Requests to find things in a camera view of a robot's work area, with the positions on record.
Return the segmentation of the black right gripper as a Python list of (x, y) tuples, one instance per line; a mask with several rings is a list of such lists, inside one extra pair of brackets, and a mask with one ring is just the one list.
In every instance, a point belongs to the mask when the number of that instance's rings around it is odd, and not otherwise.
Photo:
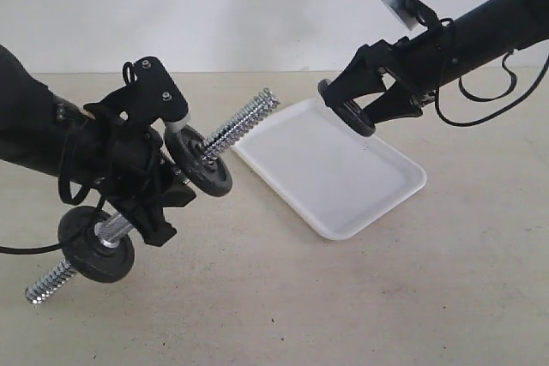
[[(324, 89), (324, 103), (343, 105), (367, 94), (383, 93), (365, 107), (373, 124), (421, 117), (420, 105), (430, 104), (442, 85), (449, 55), (448, 35), (404, 37), (394, 44), (379, 40), (371, 46), (360, 46), (351, 62)], [(382, 75), (394, 79), (386, 91)]]

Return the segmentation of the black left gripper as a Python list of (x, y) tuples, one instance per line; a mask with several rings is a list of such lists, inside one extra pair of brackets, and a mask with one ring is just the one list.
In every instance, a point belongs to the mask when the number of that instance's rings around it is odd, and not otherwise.
[(142, 115), (106, 99), (85, 104), (72, 119), (61, 146), (59, 197), (73, 206), (97, 190), (114, 207), (127, 207), (128, 221), (145, 244), (162, 247), (176, 234), (163, 207), (186, 207), (197, 198), (175, 177), (163, 141)]

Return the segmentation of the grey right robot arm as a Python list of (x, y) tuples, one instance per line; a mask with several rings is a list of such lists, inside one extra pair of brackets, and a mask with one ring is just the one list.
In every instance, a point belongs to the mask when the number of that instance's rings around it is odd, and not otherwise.
[(364, 136), (379, 123), (421, 117), (446, 84), (548, 39), (548, 0), (487, 0), (456, 19), (421, 0), (381, 1), (405, 27), (425, 31), (362, 45), (337, 77), (317, 84), (323, 103)]

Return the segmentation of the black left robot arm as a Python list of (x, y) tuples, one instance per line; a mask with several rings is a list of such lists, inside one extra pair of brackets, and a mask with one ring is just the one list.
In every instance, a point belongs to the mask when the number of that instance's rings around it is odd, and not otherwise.
[(1, 159), (57, 179), (62, 202), (76, 206), (95, 189), (141, 234), (160, 247), (177, 233), (166, 207), (184, 207), (193, 190), (179, 182), (162, 153), (160, 120), (181, 129), (189, 105), (153, 56), (125, 64), (125, 84), (78, 106), (32, 77), (1, 49)]

